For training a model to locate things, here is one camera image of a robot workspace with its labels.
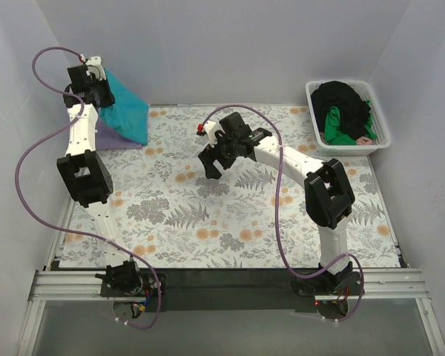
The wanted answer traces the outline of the teal t shirt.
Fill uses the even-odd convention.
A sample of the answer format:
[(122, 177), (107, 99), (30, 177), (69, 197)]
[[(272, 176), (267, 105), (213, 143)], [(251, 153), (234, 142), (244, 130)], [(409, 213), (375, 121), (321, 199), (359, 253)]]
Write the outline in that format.
[(127, 89), (109, 70), (105, 70), (115, 104), (99, 110), (99, 119), (123, 137), (148, 144), (148, 104)]

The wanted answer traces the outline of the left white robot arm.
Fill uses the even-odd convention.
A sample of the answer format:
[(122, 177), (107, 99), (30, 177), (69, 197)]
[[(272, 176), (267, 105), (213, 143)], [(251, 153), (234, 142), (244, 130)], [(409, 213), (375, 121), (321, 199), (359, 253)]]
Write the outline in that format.
[(96, 234), (105, 238), (106, 269), (96, 277), (114, 291), (133, 297), (141, 292), (143, 279), (134, 259), (115, 247), (124, 241), (112, 211), (113, 181), (96, 150), (98, 110), (110, 107), (115, 99), (98, 56), (67, 72), (70, 84), (63, 100), (70, 120), (77, 122), (70, 127), (68, 147), (57, 159), (57, 168), (71, 198), (84, 208)]

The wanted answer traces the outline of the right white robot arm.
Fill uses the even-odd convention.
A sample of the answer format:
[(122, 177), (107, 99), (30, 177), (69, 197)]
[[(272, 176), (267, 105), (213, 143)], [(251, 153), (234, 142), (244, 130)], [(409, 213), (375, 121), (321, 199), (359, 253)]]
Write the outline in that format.
[(200, 124), (197, 135), (208, 138), (198, 157), (209, 179), (222, 176), (216, 162), (227, 170), (237, 158), (244, 157), (275, 168), (279, 175), (302, 186), (305, 210), (318, 227), (321, 250), (318, 270), (295, 276), (307, 281), (311, 289), (341, 293), (352, 273), (346, 229), (355, 202), (343, 164), (337, 159), (315, 159), (283, 145), (278, 131), (252, 130), (238, 112), (219, 122)]

